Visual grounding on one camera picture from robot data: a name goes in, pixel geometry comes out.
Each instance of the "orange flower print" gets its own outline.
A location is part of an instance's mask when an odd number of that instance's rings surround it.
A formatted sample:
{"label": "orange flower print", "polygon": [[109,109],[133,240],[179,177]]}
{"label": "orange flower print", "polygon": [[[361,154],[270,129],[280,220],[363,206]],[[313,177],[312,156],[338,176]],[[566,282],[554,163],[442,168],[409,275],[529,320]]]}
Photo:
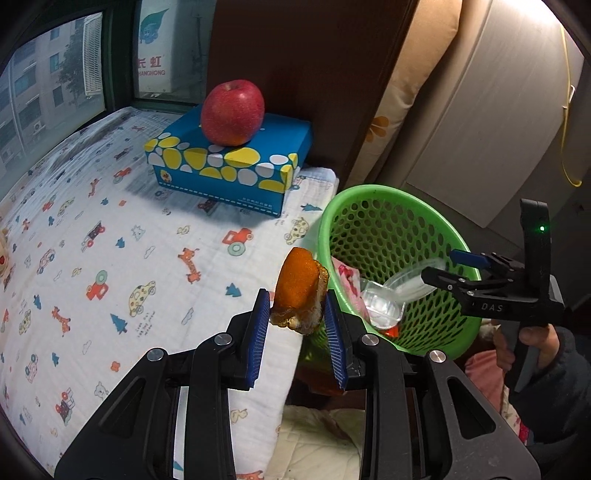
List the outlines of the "orange flower print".
{"label": "orange flower print", "polygon": [[366,142],[373,142],[374,141],[374,134],[378,137],[385,137],[387,127],[390,124],[390,121],[384,116],[377,116],[373,120],[371,120],[371,125],[369,126],[369,130],[365,135]]}

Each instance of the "screw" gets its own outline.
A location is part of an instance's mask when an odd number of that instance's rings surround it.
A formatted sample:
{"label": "screw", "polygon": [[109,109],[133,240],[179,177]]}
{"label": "screw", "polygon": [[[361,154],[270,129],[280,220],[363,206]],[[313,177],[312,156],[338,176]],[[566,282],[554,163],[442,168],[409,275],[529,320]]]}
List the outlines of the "screw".
{"label": "screw", "polygon": [[361,337],[361,341],[369,346],[375,346],[379,343],[379,338],[373,333],[366,333]]}
{"label": "screw", "polygon": [[229,333],[218,333],[213,341],[219,346],[227,345],[232,341],[232,335]]}
{"label": "screw", "polygon": [[441,350],[433,350],[429,352],[429,358],[432,362],[442,364],[447,357],[445,356],[445,353],[443,353]]}
{"label": "screw", "polygon": [[164,350],[161,348],[152,348],[146,355],[151,362],[158,362],[164,357]]}

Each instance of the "tree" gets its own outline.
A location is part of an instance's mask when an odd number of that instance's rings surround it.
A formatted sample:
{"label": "tree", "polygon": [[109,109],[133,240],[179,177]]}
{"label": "tree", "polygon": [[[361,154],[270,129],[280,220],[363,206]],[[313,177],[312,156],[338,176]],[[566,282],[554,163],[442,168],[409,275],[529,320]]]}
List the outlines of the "tree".
{"label": "tree", "polygon": [[84,73],[82,70],[82,36],[84,28],[79,26],[70,35],[70,43],[64,52],[64,61],[61,63],[60,83],[67,84],[66,88],[74,96],[74,103],[78,105],[78,98],[85,94]]}

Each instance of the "yellow cable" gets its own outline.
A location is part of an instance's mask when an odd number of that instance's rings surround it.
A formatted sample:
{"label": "yellow cable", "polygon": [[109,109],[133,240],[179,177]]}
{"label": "yellow cable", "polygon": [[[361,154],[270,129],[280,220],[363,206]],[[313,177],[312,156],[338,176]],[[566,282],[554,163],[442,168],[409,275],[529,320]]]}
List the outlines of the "yellow cable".
{"label": "yellow cable", "polygon": [[569,62],[569,50],[566,46],[566,36],[564,34],[564,27],[560,26],[560,32],[562,33],[562,46],[564,48],[564,58],[566,59],[566,72],[567,72],[567,88],[566,88],[566,107],[564,109],[564,122],[562,127],[562,140],[560,141],[560,165],[562,166],[562,171],[564,172],[564,176],[569,181],[569,183],[573,187],[580,187],[583,182],[580,180],[571,180],[569,174],[566,172],[566,168],[564,166],[564,144],[566,143],[566,131],[569,124],[569,113],[570,113],[570,62]]}

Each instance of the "building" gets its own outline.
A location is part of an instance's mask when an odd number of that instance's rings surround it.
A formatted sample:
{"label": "building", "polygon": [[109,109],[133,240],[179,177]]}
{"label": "building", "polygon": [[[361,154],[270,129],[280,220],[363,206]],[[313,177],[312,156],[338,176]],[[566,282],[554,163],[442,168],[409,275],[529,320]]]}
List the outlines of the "building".
{"label": "building", "polygon": [[91,118],[88,102],[100,104],[92,108],[94,115],[103,109],[102,95],[76,100],[59,80],[70,36],[84,23],[68,22],[24,44],[0,76],[0,178],[34,163]]}

